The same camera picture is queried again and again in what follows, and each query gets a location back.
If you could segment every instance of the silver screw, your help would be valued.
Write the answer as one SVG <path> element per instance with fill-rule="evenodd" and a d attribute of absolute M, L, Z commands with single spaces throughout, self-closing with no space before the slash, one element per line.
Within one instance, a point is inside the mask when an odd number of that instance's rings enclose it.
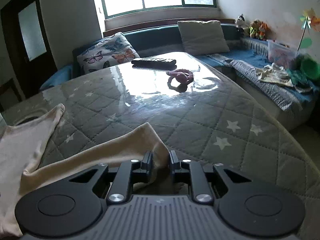
<path fill-rule="evenodd" d="M 210 202 L 212 200 L 212 197 L 208 194 L 199 194 L 196 196 L 196 200 L 201 203 Z"/>
<path fill-rule="evenodd" d="M 119 193 L 114 193 L 109 196 L 109 200 L 112 202 L 120 202 L 124 200 L 124 195 Z"/>

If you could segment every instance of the window frame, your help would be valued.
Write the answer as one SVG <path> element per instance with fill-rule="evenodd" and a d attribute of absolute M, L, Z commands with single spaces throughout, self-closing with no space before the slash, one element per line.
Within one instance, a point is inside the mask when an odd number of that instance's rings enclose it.
<path fill-rule="evenodd" d="M 105 20 L 106 19 L 110 19 L 110 18 L 114 18 L 114 17 L 117 17 L 117 16 L 121 16 L 121 15 L 126 15 L 126 14 L 131 14 L 131 13 L 136 13 L 136 12 L 149 11 L 149 10 L 155 10 L 155 9 L 183 8 L 183 7 L 212 7 L 212 8 L 216 8 L 217 7 L 216 0 L 212 0 L 213 1 L 213 5 L 211 5 L 211 4 L 185 4 L 184 0 L 181 0 L 181 1 L 182 1 L 182 5 L 169 5 L 169 6 L 159 6 L 159 7 L 146 8 L 145 4 L 144 4 L 144 0 L 142 0 L 142 6 L 143 6 L 142 9 L 127 11 L 127 12 L 118 13 L 118 14 L 114 14 L 114 15 L 108 16 L 105 0 L 101 0 Z"/>

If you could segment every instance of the door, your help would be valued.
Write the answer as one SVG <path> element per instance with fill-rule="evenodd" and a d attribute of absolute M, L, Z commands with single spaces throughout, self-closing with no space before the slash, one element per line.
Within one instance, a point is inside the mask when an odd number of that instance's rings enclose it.
<path fill-rule="evenodd" d="M 1 9 L 1 22 L 14 72 L 29 98 L 57 71 L 39 0 L 11 0 Z"/>

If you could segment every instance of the triangular cutout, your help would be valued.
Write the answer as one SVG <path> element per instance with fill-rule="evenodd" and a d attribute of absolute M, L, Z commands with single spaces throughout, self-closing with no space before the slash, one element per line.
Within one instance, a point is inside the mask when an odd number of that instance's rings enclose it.
<path fill-rule="evenodd" d="M 88 183 L 89 180 L 94 176 L 94 174 L 97 172 L 97 169 L 87 171 L 71 180 L 70 182 L 77 182 L 77 183 Z"/>
<path fill-rule="evenodd" d="M 230 170 L 224 170 L 224 172 L 228 175 L 228 177 L 232 180 L 233 183 L 244 183 L 251 182 L 251 180 L 233 172 Z"/>

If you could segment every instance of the quilted tablecloth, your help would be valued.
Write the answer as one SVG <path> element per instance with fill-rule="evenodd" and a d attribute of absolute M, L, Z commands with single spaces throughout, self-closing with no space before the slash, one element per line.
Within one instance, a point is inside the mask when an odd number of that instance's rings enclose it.
<path fill-rule="evenodd" d="M 305 203 L 302 239 L 320 239 L 320 172 L 294 138 L 237 84 L 183 52 L 163 55 L 194 73 L 188 87 L 165 71 L 126 63 L 45 90 L 3 113 L 8 124 L 58 103 L 65 113 L 40 166 L 149 122 L 180 159 L 224 163 L 295 193 Z"/>

